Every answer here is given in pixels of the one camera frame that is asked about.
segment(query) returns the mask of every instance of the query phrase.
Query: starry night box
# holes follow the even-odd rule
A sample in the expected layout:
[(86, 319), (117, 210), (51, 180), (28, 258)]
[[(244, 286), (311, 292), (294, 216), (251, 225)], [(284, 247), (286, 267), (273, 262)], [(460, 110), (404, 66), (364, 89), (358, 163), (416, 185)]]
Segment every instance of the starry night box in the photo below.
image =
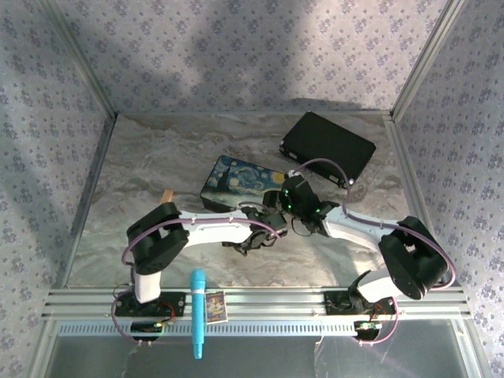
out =
[(266, 191), (279, 191), (284, 174), (233, 157), (217, 159), (200, 197), (206, 209), (216, 213), (232, 211), (240, 202), (262, 203)]

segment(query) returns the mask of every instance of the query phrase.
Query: marble surface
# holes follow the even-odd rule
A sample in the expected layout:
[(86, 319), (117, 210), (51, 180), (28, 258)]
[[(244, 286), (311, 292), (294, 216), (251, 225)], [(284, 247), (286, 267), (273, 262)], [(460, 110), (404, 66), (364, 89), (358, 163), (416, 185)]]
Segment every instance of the marble surface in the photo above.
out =
[[(119, 116), (77, 248), (70, 287), (112, 287), (128, 282), (120, 262), (126, 229), (155, 208), (165, 189), (179, 209), (207, 212), (199, 192), (222, 154), (285, 172), (294, 168), (278, 152), (297, 115)], [(395, 157), (380, 116), (325, 116), (376, 144), (354, 185), (350, 209), (384, 219), (408, 214)], [(343, 190), (306, 172), (321, 199), (341, 202)], [(301, 225), (298, 231), (305, 231)], [(209, 286), (346, 286), (380, 254), (353, 243), (289, 232), (272, 248), (243, 257), (220, 244), (183, 250), (163, 272), (164, 287), (187, 287), (192, 269), (203, 268)]]

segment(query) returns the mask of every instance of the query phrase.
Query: blue pen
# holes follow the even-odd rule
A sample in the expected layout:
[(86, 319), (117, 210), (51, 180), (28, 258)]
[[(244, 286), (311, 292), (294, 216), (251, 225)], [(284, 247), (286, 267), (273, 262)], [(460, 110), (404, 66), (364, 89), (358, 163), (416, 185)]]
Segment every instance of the blue pen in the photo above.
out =
[(205, 272), (196, 269), (191, 274), (192, 293), (192, 345), (195, 358), (203, 357), (203, 343), (205, 342)]

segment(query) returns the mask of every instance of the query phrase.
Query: patterned wallpaper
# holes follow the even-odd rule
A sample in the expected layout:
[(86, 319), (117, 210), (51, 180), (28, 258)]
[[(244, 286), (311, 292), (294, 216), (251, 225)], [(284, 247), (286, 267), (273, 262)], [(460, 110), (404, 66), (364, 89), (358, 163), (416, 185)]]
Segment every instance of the patterned wallpaper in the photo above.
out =
[(391, 109), (446, 0), (58, 0), (117, 112)]
[(400, 121), (435, 232), (504, 376), (504, 4), (469, 0)]
[(19, 376), (106, 117), (38, 2), (0, 14), (0, 376)]

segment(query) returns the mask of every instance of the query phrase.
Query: small card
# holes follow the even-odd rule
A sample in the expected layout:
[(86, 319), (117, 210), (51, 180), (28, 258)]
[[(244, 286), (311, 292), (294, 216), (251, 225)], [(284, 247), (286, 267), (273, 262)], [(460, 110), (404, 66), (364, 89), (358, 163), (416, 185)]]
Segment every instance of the small card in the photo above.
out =
[(206, 293), (206, 323), (222, 323), (228, 321), (228, 309), (223, 291)]

